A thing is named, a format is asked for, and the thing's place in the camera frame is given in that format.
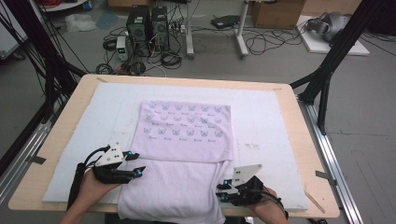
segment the white bracket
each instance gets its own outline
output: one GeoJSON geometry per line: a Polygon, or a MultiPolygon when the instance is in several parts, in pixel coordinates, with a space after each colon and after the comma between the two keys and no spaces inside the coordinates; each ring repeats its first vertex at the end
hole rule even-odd
{"type": "Polygon", "coordinates": [[[111,147],[96,163],[95,166],[104,166],[124,161],[124,156],[119,144],[111,147]]]}
{"type": "Polygon", "coordinates": [[[261,164],[249,165],[249,166],[239,166],[233,168],[233,186],[237,187],[239,185],[245,184],[262,168],[261,164]]]}

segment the concrete floor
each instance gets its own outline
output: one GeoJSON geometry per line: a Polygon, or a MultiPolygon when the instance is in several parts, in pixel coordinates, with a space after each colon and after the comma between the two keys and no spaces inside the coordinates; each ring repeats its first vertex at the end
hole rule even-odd
{"type": "MultiPolygon", "coordinates": [[[[213,18],[202,5],[196,11],[193,25],[210,27],[213,18]]],[[[239,11],[239,5],[229,4],[223,14],[239,11]]],[[[64,38],[90,71],[103,62],[103,37],[121,27],[126,20],[114,18],[109,11],[95,8],[85,12],[77,7],[52,14],[61,20],[65,15],[86,13],[101,22],[101,29],[64,34],[64,38]]],[[[167,77],[241,80],[254,82],[291,83],[315,71],[325,55],[308,53],[303,44],[284,45],[263,55],[239,59],[232,33],[210,31],[194,33],[194,60],[184,57],[177,70],[165,70],[167,77]]],[[[396,53],[395,42],[370,39],[378,46],[396,53]]],[[[396,104],[396,57],[361,39],[370,51],[369,57],[347,56],[335,71],[330,89],[326,130],[334,153],[343,170],[346,182],[365,223],[393,223],[396,220],[396,172],[394,158],[396,138],[392,129],[396,104]]],[[[64,45],[68,61],[79,66],[64,45]]],[[[112,60],[111,65],[120,64],[112,60]]],[[[159,69],[146,76],[163,77],[159,69]]],[[[295,90],[300,93],[303,88],[295,90]]],[[[0,61],[0,156],[7,151],[18,134],[44,102],[40,85],[28,60],[0,61]]],[[[0,205],[0,223],[56,223],[63,213],[10,211],[7,202],[0,205]]],[[[328,219],[329,223],[347,223],[344,215],[328,219]]],[[[104,216],[88,214],[82,223],[104,223],[104,216]]],[[[291,218],[290,223],[309,223],[306,219],[291,218]]]]}

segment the folded towel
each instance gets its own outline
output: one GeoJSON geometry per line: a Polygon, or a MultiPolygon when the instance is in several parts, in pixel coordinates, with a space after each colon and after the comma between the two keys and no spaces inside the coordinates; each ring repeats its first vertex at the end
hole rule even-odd
{"type": "Polygon", "coordinates": [[[233,159],[228,105],[145,101],[127,170],[146,166],[142,178],[124,185],[121,218],[218,224],[224,216],[216,185],[233,159]]]}

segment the black metal pole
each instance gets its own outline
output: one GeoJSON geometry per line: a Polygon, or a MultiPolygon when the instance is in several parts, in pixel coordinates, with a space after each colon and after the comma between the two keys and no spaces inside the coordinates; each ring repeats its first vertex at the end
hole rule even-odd
{"type": "Polygon", "coordinates": [[[388,0],[362,0],[318,70],[290,84],[295,89],[309,82],[306,89],[299,94],[299,99],[308,105],[312,105],[315,98],[321,92],[318,126],[323,134],[326,134],[325,119],[332,74],[347,56],[350,49],[355,45],[375,14],[387,3],[387,1],[388,0]]]}

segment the person's right hand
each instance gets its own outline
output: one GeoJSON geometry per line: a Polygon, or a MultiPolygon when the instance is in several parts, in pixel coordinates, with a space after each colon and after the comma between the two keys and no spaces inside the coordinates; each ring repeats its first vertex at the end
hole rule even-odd
{"type": "MultiPolygon", "coordinates": [[[[268,192],[277,197],[273,189],[267,188],[268,192]]],[[[247,205],[253,213],[266,224],[287,224],[285,214],[282,209],[273,201],[263,198],[261,202],[247,205]]]]}

